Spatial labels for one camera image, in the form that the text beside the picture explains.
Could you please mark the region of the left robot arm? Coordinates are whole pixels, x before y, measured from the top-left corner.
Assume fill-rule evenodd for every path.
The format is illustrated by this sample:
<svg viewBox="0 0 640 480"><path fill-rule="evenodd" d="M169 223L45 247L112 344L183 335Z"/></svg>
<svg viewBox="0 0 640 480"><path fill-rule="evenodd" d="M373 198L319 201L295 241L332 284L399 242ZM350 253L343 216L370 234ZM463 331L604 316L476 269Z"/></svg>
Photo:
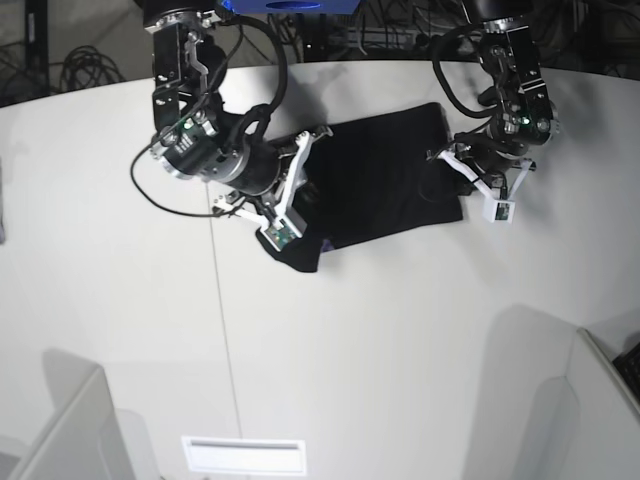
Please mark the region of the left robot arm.
<svg viewBox="0 0 640 480"><path fill-rule="evenodd" d="M468 196L486 186L500 199L516 189L507 172L517 170L518 181L537 170L530 150L543 147L556 134L559 120L542 77L540 55L527 17L533 12L530 1L464 1L466 23L457 26L435 43L432 66L435 77L452 106L463 115L483 123L467 132L454 134L432 154L430 163L454 161L470 169L456 172L453 197ZM482 106L473 110L461 102L447 80L443 55L464 37L479 36L476 56L492 85L477 97Z"/></svg>

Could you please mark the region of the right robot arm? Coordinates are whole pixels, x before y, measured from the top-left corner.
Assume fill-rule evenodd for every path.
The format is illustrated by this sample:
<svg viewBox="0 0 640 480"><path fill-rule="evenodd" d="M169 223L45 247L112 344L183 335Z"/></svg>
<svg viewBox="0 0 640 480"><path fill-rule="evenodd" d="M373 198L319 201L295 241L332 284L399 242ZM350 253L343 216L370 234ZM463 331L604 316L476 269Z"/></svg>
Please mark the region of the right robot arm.
<svg viewBox="0 0 640 480"><path fill-rule="evenodd" d="M306 182L304 165L312 144L331 135L327 126L284 142L265 133L288 87L288 62L279 34L266 22L240 15L220 1L142 1L143 26L153 39L152 95L155 134L146 152L173 176L200 178L231 188L209 217L245 214L264 226L293 219L296 193ZM243 114L224 108L220 87L233 51L214 39L218 27L263 33L276 55L272 100Z"/></svg>

